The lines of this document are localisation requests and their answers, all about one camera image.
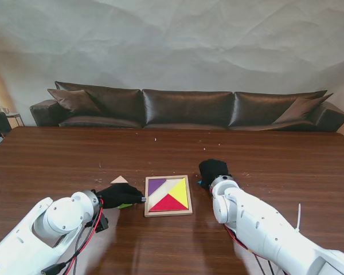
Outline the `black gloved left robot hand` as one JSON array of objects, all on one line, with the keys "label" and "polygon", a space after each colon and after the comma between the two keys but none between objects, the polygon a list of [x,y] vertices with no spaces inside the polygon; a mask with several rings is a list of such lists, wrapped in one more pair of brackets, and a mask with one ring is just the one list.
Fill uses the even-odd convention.
[{"label": "black gloved left robot hand", "polygon": [[141,204],[146,202],[146,197],[137,188],[128,183],[115,183],[99,192],[97,196],[103,200],[105,209],[113,209],[122,204]]}]

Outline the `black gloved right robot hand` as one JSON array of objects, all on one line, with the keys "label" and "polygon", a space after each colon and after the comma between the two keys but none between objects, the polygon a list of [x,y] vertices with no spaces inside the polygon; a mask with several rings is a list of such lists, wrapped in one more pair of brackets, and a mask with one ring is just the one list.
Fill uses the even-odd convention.
[{"label": "black gloved right robot hand", "polygon": [[222,180],[232,180],[232,175],[228,172],[228,166],[221,160],[208,159],[199,164],[201,180],[199,185],[209,194],[212,193],[213,182],[220,178]]}]

